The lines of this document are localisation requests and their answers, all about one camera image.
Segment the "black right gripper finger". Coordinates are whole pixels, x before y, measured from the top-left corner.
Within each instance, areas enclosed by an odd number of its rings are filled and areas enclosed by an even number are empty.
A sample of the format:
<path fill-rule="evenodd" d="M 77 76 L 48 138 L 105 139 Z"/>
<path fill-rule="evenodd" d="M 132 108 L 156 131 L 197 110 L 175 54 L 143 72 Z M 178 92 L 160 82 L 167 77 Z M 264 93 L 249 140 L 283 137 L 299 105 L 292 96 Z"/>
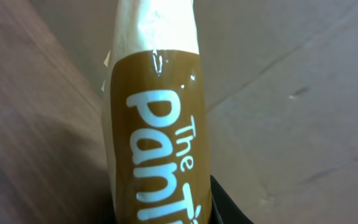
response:
<path fill-rule="evenodd" d="M 212 175 L 210 175 L 210 179 L 212 211 L 209 224 L 254 224 Z"/>

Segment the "beige snack pouch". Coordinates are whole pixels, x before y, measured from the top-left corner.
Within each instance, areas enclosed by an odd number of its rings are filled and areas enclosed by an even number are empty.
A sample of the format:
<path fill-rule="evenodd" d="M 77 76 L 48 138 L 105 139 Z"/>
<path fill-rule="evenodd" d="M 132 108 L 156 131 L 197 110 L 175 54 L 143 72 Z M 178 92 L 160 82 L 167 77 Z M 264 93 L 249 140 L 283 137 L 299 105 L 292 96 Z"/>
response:
<path fill-rule="evenodd" d="M 211 155 L 193 2 L 117 4 L 103 132 L 118 223 L 209 223 Z"/>

